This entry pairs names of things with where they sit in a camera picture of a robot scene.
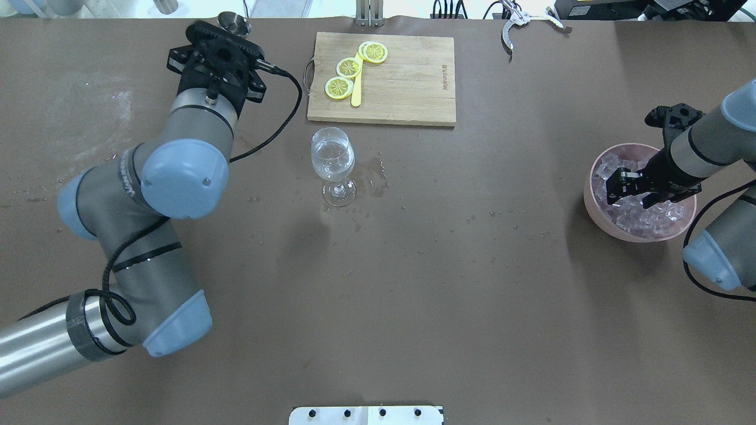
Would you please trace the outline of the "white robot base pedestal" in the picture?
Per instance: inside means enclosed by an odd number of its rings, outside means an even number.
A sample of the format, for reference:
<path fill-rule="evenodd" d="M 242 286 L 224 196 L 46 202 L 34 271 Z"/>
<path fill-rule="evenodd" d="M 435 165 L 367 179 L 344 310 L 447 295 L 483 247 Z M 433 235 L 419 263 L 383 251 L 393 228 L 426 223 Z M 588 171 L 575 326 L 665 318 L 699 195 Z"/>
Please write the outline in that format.
<path fill-rule="evenodd" d="M 304 406 L 294 408 L 289 424 L 444 424 L 442 407 L 429 404 L 394 406 Z"/>

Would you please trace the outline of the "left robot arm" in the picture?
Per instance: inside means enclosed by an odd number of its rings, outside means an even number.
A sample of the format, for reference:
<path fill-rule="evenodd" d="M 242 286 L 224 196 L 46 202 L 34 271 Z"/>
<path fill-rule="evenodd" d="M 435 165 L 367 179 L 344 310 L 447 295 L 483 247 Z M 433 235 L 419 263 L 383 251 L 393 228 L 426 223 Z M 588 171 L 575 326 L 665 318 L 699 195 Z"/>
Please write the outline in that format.
<path fill-rule="evenodd" d="M 170 355 L 210 331 L 210 307 L 172 220 L 216 209 L 243 106 L 266 92 L 258 71 L 278 68 L 260 46 L 209 22 L 193 22 L 186 36 L 188 45 L 168 54 L 181 78 L 162 132 L 60 191 L 64 224 L 102 246 L 102 281 L 2 330 L 2 397 L 135 345 Z"/>

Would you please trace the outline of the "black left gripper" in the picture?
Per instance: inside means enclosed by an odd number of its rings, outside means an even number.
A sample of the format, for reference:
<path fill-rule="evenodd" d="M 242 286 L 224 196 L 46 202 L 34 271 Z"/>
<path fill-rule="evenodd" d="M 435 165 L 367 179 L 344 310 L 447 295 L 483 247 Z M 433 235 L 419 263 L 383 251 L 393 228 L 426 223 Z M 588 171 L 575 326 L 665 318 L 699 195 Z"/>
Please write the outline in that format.
<path fill-rule="evenodd" d="M 223 96 L 240 113 L 248 100 L 260 104 L 267 86 L 259 77 L 263 49 L 206 21 L 194 21 L 185 31 L 189 44 L 170 49 L 168 70 L 180 75 L 177 93 L 189 89 Z"/>

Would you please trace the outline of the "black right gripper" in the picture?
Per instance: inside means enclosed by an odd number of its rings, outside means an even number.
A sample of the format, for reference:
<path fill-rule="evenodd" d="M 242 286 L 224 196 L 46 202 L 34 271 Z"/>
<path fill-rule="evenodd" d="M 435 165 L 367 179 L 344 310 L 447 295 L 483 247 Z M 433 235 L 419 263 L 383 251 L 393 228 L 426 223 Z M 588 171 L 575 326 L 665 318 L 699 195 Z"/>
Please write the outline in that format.
<path fill-rule="evenodd" d="M 681 202 L 700 193 L 701 182 L 702 178 L 683 172 L 672 161 L 672 154 L 659 151 L 639 172 L 626 167 L 616 169 L 605 181 L 605 202 L 614 205 L 624 197 L 645 193 L 641 204 L 650 209 L 656 204 Z"/>

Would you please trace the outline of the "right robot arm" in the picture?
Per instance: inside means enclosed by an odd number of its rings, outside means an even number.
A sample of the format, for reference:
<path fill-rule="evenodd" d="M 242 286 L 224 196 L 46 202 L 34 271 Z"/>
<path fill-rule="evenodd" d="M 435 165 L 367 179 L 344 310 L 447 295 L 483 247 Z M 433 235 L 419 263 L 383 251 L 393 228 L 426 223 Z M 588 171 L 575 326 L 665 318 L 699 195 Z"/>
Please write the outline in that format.
<path fill-rule="evenodd" d="M 603 202 L 636 195 L 646 209 L 691 201 L 710 178 L 732 166 L 754 171 L 754 81 L 705 112 L 680 103 L 644 118 L 663 145 L 635 171 L 619 167 L 605 181 Z M 694 285 L 728 299 L 754 301 L 754 180 L 711 197 L 686 229 L 683 270 Z"/>

